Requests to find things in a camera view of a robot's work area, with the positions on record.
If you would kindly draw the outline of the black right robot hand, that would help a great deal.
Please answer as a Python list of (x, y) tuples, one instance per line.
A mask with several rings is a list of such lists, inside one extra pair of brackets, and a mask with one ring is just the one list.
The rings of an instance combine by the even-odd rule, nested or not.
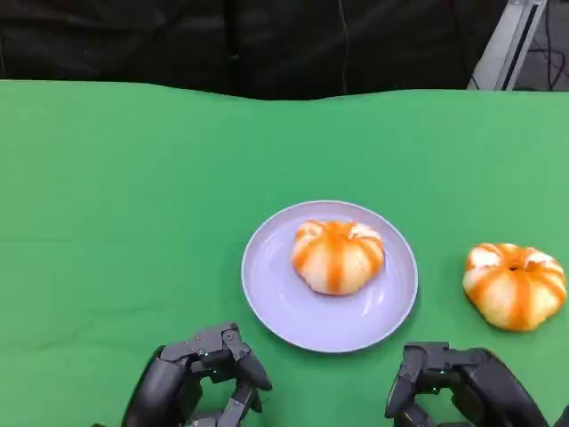
[(447, 426), (546, 426), (542, 411), (522, 383), (492, 352), (456, 350), (447, 342), (409, 342), (391, 387), (385, 417), (395, 426), (436, 426), (415, 398), (452, 393), (464, 419)]

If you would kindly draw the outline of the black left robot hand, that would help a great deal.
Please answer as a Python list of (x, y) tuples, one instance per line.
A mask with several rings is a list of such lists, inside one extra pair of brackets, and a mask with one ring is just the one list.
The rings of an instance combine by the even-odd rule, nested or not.
[[(228, 403), (198, 414), (201, 382), (234, 380)], [(272, 382), (235, 322), (210, 326), (182, 342), (158, 347), (125, 409), (123, 426), (239, 426), (249, 411), (262, 412), (260, 391)]]

